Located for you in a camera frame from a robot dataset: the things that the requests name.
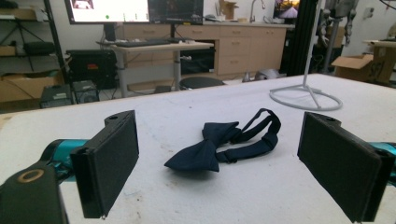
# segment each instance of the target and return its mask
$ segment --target computer screen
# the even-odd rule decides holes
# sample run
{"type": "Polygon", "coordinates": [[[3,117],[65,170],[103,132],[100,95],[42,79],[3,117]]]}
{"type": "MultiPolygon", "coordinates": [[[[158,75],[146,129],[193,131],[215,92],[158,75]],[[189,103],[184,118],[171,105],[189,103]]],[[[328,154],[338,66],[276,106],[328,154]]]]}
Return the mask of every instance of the computer screen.
{"type": "Polygon", "coordinates": [[[204,0],[148,0],[153,23],[203,24],[204,0]]]}
{"type": "Polygon", "coordinates": [[[148,0],[64,0],[71,24],[149,22],[148,0]]]}
{"type": "Polygon", "coordinates": [[[275,0],[274,18],[297,19],[300,0],[275,0]]]}

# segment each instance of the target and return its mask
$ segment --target standing desk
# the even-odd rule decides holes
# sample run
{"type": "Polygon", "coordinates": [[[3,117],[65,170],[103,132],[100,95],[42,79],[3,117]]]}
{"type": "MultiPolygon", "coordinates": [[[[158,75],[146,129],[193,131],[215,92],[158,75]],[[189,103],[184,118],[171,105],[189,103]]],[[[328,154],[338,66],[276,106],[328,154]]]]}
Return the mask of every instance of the standing desk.
{"type": "Polygon", "coordinates": [[[180,74],[180,51],[190,50],[190,49],[209,49],[213,47],[213,44],[208,43],[178,43],[170,45],[156,45],[156,46],[145,46],[137,48],[120,48],[116,46],[111,46],[117,57],[117,67],[119,68],[119,78],[120,78],[120,89],[121,96],[128,97],[128,84],[131,83],[134,78],[132,74],[142,74],[143,76],[155,76],[156,74],[172,73],[175,79],[175,91],[179,91],[178,83],[181,80],[180,74]],[[148,53],[148,52],[158,52],[158,51],[173,51],[174,52],[174,63],[173,64],[161,64],[152,65],[150,67],[136,67],[127,68],[125,65],[125,54],[128,53],[148,53]]]}
{"type": "MultiPolygon", "coordinates": [[[[302,80],[284,77],[17,114],[0,131],[0,183],[36,162],[53,140],[92,138],[104,127],[104,118],[135,110],[140,158],[108,218],[84,219],[76,183],[63,182],[70,223],[350,223],[297,156],[304,111],[269,97],[271,89],[302,80]],[[163,166],[202,140],[205,122],[244,126],[263,107],[282,122],[270,154],[221,163],[219,173],[182,173],[163,166]]],[[[322,114],[341,120],[344,129],[365,141],[396,141],[396,90],[323,75],[309,75],[308,83],[343,101],[341,109],[322,114]]],[[[395,223],[395,208],[396,188],[389,186],[375,223],[395,223]]]]}

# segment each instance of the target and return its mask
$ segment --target black stool seat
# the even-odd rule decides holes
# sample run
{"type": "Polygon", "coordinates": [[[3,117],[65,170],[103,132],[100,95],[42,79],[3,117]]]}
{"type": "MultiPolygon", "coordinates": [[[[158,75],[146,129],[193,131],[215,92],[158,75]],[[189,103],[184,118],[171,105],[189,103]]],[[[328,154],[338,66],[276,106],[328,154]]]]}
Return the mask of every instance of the black stool seat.
{"type": "Polygon", "coordinates": [[[186,77],[179,83],[182,90],[200,89],[225,85],[221,80],[213,77],[186,77]]]}

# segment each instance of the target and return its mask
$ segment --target navy blue bow tie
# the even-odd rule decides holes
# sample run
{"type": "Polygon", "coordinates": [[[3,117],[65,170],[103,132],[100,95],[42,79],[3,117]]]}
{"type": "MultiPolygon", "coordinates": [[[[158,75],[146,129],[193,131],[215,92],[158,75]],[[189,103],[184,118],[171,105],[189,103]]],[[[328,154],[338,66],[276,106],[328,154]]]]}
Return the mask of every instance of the navy blue bow tie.
{"type": "Polygon", "coordinates": [[[202,130],[204,140],[191,147],[183,148],[167,161],[165,166],[181,171],[208,170],[218,172],[219,162],[237,162],[238,160],[263,155],[275,148],[277,143],[276,134],[279,132],[281,124],[273,111],[264,108],[260,109],[242,130],[236,128],[238,124],[239,122],[206,123],[202,130]],[[269,113],[269,116],[247,131],[253,121],[265,111],[269,113]],[[261,132],[270,122],[271,125],[267,133],[260,141],[246,147],[216,152],[217,148],[225,143],[238,144],[246,142],[261,132]]]}

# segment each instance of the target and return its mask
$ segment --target brass ring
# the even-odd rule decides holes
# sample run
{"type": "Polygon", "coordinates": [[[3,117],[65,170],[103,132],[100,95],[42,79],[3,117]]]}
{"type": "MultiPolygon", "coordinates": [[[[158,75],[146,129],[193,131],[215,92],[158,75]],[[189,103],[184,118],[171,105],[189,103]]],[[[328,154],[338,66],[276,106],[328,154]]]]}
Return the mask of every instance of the brass ring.
{"type": "Polygon", "coordinates": [[[20,175],[18,177],[18,181],[22,184],[27,184],[30,183],[32,181],[37,180],[38,178],[40,178],[42,175],[44,174],[43,170],[40,169],[35,169],[35,170],[31,170],[31,171],[27,171],[25,173],[23,173],[22,175],[20,175]]]}

